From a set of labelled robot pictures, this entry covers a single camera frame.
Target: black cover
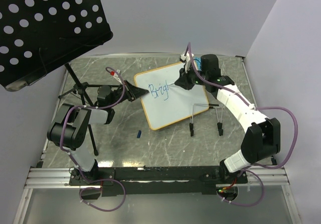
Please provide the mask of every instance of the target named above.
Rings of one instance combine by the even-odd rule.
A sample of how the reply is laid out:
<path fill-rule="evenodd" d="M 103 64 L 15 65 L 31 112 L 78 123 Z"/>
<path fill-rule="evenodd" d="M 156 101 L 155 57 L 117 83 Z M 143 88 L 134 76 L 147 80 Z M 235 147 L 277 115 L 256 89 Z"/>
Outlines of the black cover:
<path fill-rule="evenodd" d="M 30 1 L 0 0 L 0 84 L 9 91 L 32 84 L 113 36 L 100 0 L 81 0 L 80 4 L 76 0 L 33 0 L 31 7 L 27 6 Z M 64 2 L 69 4 L 68 9 L 63 8 Z M 36 14 L 41 14 L 43 19 L 37 21 Z M 74 22 L 69 21 L 71 15 L 76 18 Z M 22 27 L 21 20 L 27 20 L 29 25 Z M 5 32 L 7 26 L 13 33 Z M 75 33 L 76 27 L 81 29 L 79 34 Z M 23 46 L 15 45 L 17 39 L 23 41 Z M 27 51 L 32 57 L 25 57 Z"/>

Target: black tripod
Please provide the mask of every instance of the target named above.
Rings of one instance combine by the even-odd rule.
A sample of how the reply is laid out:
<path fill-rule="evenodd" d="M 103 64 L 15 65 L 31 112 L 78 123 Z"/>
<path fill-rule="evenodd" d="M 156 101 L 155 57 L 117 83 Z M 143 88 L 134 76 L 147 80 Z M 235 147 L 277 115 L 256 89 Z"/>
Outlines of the black tripod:
<path fill-rule="evenodd" d="M 72 70 L 70 64 L 69 63 L 65 64 L 65 67 L 66 67 L 67 71 L 69 72 L 70 76 L 72 77 L 72 79 L 75 81 L 75 85 L 72 89 L 70 89 L 67 92 L 63 93 L 62 95 L 58 96 L 58 98 L 61 99 L 62 97 L 66 96 L 70 93 L 79 94 L 83 105 L 86 105 L 86 101 L 85 101 L 85 99 L 86 99 L 88 105 L 94 106 L 94 103 L 91 101 L 90 97 L 86 93 L 86 88 L 88 88 L 88 87 L 101 87 L 102 85 L 88 84 L 88 82 L 81 83 L 79 81 L 78 77 L 76 76 L 74 70 Z M 97 156 L 99 153 L 96 148 L 95 139 L 94 139 L 94 135 L 92 133 L 91 125 L 88 125 L 88 130 L 89 130 L 89 134 L 90 134 L 90 138 L 91 138 L 92 147 L 94 148 L 94 154 L 95 154 L 95 156 Z"/>

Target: gray wall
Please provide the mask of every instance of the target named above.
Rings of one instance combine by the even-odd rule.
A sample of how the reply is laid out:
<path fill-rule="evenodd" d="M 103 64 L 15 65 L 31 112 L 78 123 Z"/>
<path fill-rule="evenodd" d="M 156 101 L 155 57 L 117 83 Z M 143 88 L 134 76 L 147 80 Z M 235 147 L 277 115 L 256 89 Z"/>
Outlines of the gray wall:
<path fill-rule="evenodd" d="M 41 156 L 64 67 L 33 86 L 7 92 L 0 86 L 0 216 L 12 223 L 30 166 Z"/>
<path fill-rule="evenodd" d="M 299 136 L 286 164 L 303 223 L 320 223 L 321 194 L 321 0 L 277 0 L 246 57 L 246 68 L 259 106 L 291 109 Z M 283 160 L 293 137 L 287 115 L 268 113 L 281 121 Z"/>
<path fill-rule="evenodd" d="M 101 0 L 114 38 L 88 54 L 246 56 L 276 0 Z"/>

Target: metal frame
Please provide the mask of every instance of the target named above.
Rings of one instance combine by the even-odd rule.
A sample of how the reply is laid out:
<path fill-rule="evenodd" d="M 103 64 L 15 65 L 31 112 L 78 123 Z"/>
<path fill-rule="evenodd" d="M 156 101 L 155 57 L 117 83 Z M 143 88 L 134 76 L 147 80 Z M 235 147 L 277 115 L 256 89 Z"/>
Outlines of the metal frame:
<path fill-rule="evenodd" d="M 108 55 L 108 57 L 128 57 L 128 56 L 133 56 L 133 55 L 151 55 L 149 54 L 113 54 L 113 55 Z M 104 56 L 90 56 L 91 58 L 94 57 L 106 57 Z M 246 68 L 244 65 L 244 62 L 242 61 L 242 66 L 246 75 L 246 78 L 249 82 L 249 78 L 246 72 Z M 66 83 L 66 79 L 68 76 L 68 72 L 65 73 L 64 76 L 64 80 L 62 82 L 61 85 L 61 89 L 59 91 L 59 93 L 61 94 L 64 88 L 64 85 Z M 253 95 L 253 99 L 254 99 L 254 103 L 255 105 L 257 105 L 254 94 L 253 94 L 253 90 L 252 87 L 250 85 L 249 82 L 249 86 L 250 86 L 250 90 L 252 92 Z M 58 110 L 59 107 L 59 103 L 60 100 L 57 100 L 57 104 L 56 104 L 56 108 L 54 111 L 54 116 L 56 115 L 56 112 Z M 48 140 L 46 140 L 44 148 L 43 148 L 43 154 L 42 154 L 42 158 L 44 159 L 45 157 L 45 153 L 46 153 L 46 149 L 48 146 Z M 292 219 L 292 222 L 295 224 L 301 224 L 302 221 L 300 219 L 300 216 L 298 214 L 298 210 L 295 204 L 295 200 L 290 188 L 290 183 L 289 180 L 287 178 L 287 174 L 284 168 L 280 168 L 280 169 L 276 169 L 276 170 L 270 170 L 270 169 L 264 169 L 262 167 L 256 167 L 253 166 L 251 167 L 249 170 L 253 171 L 254 173 L 256 173 L 263 181 L 263 184 L 265 186 L 276 186 L 276 185 L 280 185 L 282 186 L 283 189 L 283 194 L 284 194 L 284 198 Z M 16 213 L 16 217 L 14 220 L 14 224 L 18 224 L 18 223 L 23 223 L 27 209 L 28 209 L 28 205 L 30 202 L 30 198 L 33 192 L 33 189 L 60 189 L 60 188 L 84 188 L 84 187 L 89 187 L 89 186 L 70 186 L 69 185 L 69 180 L 70 180 L 70 173 L 69 173 L 69 169 L 68 168 L 31 168 L 26 180 L 26 184 L 25 184 L 25 190 L 23 192 L 22 195 L 22 199 L 20 201 L 17 213 Z M 248 175 L 248 183 L 247 184 L 236 184 L 236 186 L 258 186 L 260 185 L 260 183 L 258 182 L 258 180 L 253 176 L 253 175 Z M 217 185 L 217 187 L 223 187 L 223 186 L 227 186 L 224 184 L 221 185 Z"/>

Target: marble tabletop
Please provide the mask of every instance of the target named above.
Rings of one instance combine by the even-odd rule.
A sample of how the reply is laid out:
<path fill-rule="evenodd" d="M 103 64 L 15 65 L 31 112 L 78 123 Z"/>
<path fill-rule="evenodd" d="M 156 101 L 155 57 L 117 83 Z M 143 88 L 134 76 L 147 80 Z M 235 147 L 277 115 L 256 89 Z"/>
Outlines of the marble tabletop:
<path fill-rule="evenodd" d="M 230 76 L 243 95 L 251 102 L 253 96 L 241 58 L 218 56 L 222 75 Z M 72 61 L 72 68 L 81 82 L 90 84 L 118 84 L 105 71 L 110 66 L 122 71 L 122 77 L 134 84 L 133 77 L 139 72 L 178 62 L 173 55 L 135 55 L 133 57 L 92 57 Z M 74 85 L 67 77 L 64 91 Z M 87 93 L 95 102 L 97 88 L 88 88 Z M 208 94 L 209 103 L 218 103 Z M 81 100 L 69 94 L 60 104 L 79 105 Z M 227 108 L 223 109 L 224 135 L 219 136 L 217 117 L 210 109 L 194 117 L 194 136 L 190 137 L 189 119 L 163 129 L 149 128 L 140 100 L 124 101 L 114 107 L 115 116 L 109 125 L 92 125 L 99 156 L 100 167 L 132 166 L 200 166 L 218 165 L 240 149 L 244 131 Z M 84 144 L 93 154 L 90 135 L 87 132 Z M 271 164 L 270 159 L 260 163 Z M 73 166 L 70 158 L 53 143 L 49 142 L 43 168 L 66 168 Z"/>

